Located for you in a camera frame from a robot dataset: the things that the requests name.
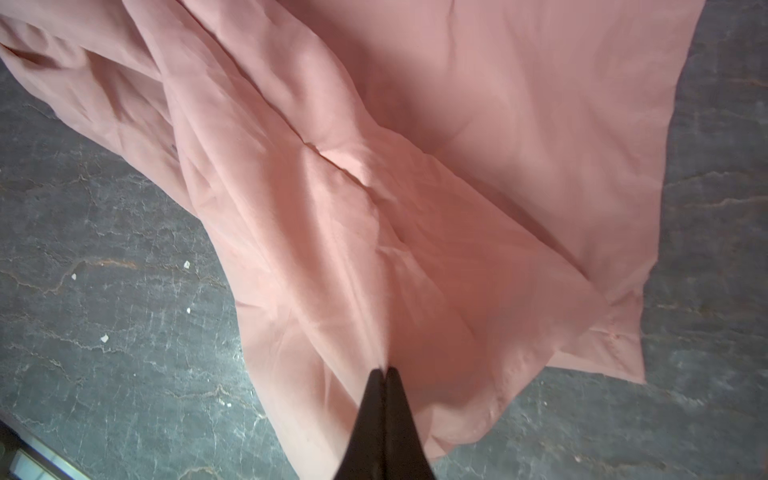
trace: gray stone surface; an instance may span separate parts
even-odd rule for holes
[[[5,70],[0,252],[0,409],[99,480],[295,478],[201,225]],[[438,477],[768,477],[766,292],[768,5],[712,1],[670,129],[648,384],[547,369]]]

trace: pink fabric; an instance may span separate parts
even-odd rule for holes
[[[433,458],[547,364],[642,382],[703,2],[281,3],[1,0],[0,56],[203,223],[300,476],[333,474],[376,367]]]

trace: crack in stone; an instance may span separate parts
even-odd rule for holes
[[[184,473],[182,473],[179,476],[179,480],[184,480],[184,477],[186,477],[188,475],[191,475],[193,473],[200,473],[200,472],[205,472],[208,475],[214,477],[216,480],[224,480],[223,478],[221,478],[221,475],[219,475],[219,473],[216,471],[216,469],[214,467],[192,467],[192,468],[188,468],[187,470],[184,471]]]
[[[684,204],[680,206],[670,205],[672,210],[683,208],[719,208],[729,205],[761,204],[768,201],[768,195],[755,195],[747,198],[725,198],[715,204]]]

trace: stone floor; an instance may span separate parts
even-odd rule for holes
[[[0,113],[0,409],[98,480],[295,478],[202,226],[4,69]],[[647,385],[547,369],[438,477],[768,478],[765,0],[704,9],[645,301]]]

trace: marble floor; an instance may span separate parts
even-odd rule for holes
[[[676,106],[648,384],[547,369],[439,478],[768,478],[768,2],[707,3]],[[0,252],[1,410],[94,480],[295,478],[200,223],[5,69]]]

